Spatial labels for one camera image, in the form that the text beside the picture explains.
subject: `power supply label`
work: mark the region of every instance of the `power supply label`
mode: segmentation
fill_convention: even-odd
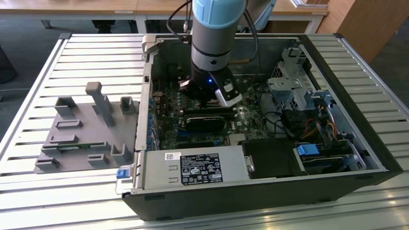
[[[181,184],[222,182],[218,153],[179,156]]]

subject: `blue latch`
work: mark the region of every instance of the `blue latch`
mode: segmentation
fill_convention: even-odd
[[[129,178],[129,169],[118,169],[116,171],[116,179],[126,179]]]
[[[318,148],[314,144],[305,144],[297,147],[297,152],[299,156],[309,156],[319,154]]]

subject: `slotted metal platform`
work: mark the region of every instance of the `slotted metal platform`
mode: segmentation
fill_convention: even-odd
[[[58,96],[89,103],[85,84],[100,81],[112,102],[122,96],[140,99],[141,38],[138,34],[74,34],[58,40],[0,144],[0,229],[361,230],[409,225],[407,109],[345,40],[333,35],[309,38],[405,170],[378,186],[318,205],[144,222],[114,192],[116,169],[32,174]],[[325,88],[317,72],[314,76]]]

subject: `floor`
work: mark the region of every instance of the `floor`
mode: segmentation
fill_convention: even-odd
[[[93,34],[97,30],[90,21],[52,21],[52,28],[44,29],[40,21],[0,20],[0,45],[17,71],[17,77],[0,84],[0,138],[12,122],[28,90],[37,77],[60,33]],[[163,25],[150,25],[162,31]],[[117,21],[113,33],[130,33],[128,21]],[[397,96],[409,106],[409,20],[389,40],[370,63]]]

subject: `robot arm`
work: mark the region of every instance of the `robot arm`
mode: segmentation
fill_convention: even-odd
[[[275,0],[193,0],[191,27],[191,73],[179,84],[191,99],[202,102],[217,99],[221,106],[230,107],[242,96],[227,68],[230,49],[242,15],[257,18],[255,25],[266,24]]]

